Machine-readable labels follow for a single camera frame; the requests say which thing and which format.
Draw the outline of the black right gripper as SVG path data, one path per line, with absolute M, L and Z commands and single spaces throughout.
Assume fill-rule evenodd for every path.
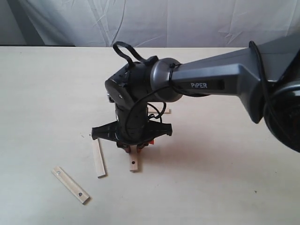
M 115 104 L 116 121 L 94 127 L 91 138 L 109 140 L 117 143 L 117 147 L 131 153 L 130 145 L 137 145 L 137 152 L 154 144 L 154 139 L 163 135 L 171 136 L 172 125 L 150 120 L 148 104 L 141 102 L 133 109 Z

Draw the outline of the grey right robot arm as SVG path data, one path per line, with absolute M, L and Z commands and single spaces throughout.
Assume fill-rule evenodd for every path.
M 237 96 L 251 120 L 264 120 L 285 146 L 300 150 L 300 36 L 298 33 L 261 45 L 182 64 L 173 58 L 143 58 L 129 44 L 118 41 L 114 51 L 126 65 L 105 82 L 116 121 L 94 127 L 93 140 L 113 141 L 129 152 L 162 135 L 172 135 L 171 124 L 148 108 L 182 96 Z

